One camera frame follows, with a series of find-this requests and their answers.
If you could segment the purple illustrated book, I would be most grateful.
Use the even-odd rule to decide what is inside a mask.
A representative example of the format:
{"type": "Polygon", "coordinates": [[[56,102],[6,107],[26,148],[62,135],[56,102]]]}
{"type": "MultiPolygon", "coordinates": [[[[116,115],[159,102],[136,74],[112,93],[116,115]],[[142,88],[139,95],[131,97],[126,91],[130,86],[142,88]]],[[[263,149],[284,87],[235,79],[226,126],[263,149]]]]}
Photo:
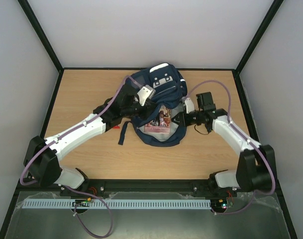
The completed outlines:
{"type": "Polygon", "coordinates": [[[169,134],[171,124],[171,110],[161,106],[156,117],[144,127],[146,133],[169,134]]]}

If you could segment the navy blue backpack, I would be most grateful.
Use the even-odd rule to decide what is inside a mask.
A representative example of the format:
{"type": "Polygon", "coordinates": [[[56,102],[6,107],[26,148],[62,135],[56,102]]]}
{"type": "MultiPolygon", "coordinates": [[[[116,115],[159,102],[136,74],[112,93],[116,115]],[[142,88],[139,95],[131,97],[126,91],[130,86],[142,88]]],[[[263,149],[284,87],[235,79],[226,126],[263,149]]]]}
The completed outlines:
{"type": "Polygon", "coordinates": [[[149,85],[155,89],[155,95],[151,100],[156,103],[156,110],[146,120],[134,116],[130,118],[130,121],[125,122],[121,129],[118,144],[123,145],[127,125],[132,123],[135,133],[147,145],[155,147],[178,145],[187,132],[187,127],[172,122],[172,117],[184,111],[182,99],[188,94],[187,84],[181,73],[174,65],[165,62],[140,70],[132,74],[131,77],[140,85],[149,85]],[[156,117],[161,106],[171,110],[169,134],[146,133],[144,131],[145,125],[156,117]]]}

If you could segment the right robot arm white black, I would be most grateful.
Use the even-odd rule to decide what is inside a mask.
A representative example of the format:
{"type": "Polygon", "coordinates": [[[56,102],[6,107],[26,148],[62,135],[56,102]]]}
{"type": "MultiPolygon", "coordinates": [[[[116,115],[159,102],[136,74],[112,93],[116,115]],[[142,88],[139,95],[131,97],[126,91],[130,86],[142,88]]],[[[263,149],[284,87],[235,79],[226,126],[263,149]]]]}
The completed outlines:
{"type": "Polygon", "coordinates": [[[190,98],[183,97],[183,111],[172,121],[183,126],[203,124],[208,133],[221,136],[239,157],[236,170],[222,170],[210,175],[209,190],[215,195],[220,195],[226,188],[273,194],[276,189],[273,148],[248,136],[225,109],[217,109],[210,92],[198,94],[196,99],[197,109],[190,98]]]}

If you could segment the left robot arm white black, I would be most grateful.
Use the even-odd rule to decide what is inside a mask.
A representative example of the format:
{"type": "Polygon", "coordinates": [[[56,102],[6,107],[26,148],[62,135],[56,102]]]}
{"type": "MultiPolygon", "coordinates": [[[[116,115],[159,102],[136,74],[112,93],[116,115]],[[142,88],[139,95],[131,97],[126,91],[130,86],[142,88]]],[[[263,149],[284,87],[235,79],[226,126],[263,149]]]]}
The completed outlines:
{"type": "Polygon", "coordinates": [[[37,183],[41,187],[57,184],[78,189],[85,181],[84,173],[76,168],[62,166],[60,161],[87,140],[120,124],[123,118],[151,114],[156,108],[156,104],[151,101],[154,94],[155,90],[149,85],[135,88],[124,84],[112,98],[76,125],[48,138],[36,136],[31,139],[20,184],[27,186],[37,183]]]}

